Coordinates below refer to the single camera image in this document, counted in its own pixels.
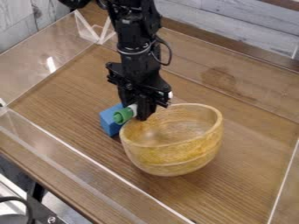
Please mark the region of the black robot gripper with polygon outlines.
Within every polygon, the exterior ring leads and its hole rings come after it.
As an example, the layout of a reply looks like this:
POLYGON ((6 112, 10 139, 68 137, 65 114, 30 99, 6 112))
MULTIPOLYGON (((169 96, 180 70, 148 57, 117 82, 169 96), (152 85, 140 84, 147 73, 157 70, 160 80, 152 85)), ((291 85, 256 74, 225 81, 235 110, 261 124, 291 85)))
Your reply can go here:
POLYGON ((168 107, 172 88, 160 75, 161 47, 116 49, 119 62, 107 63, 107 80, 116 85, 124 107, 136 103, 136 119, 145 121, 156 111, 156 105, 168 107))

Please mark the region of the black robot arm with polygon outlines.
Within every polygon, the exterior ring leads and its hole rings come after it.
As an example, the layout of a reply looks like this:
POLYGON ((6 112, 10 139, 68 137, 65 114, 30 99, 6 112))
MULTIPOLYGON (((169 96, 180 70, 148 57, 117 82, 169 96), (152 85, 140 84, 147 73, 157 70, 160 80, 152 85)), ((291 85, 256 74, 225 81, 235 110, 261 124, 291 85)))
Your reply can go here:
POLYGON ((136 106, 135 117, 144 121, 159 106, 169 105, 171 85, 160 76, 161 48, 168 43, 159 37, 161 14, 155 0, 58 0, 70 9, 84 8, 89 2, 107 11, 116 32, 119 62, 107 63, 107 81, 116 85, 125 108, 136 106))

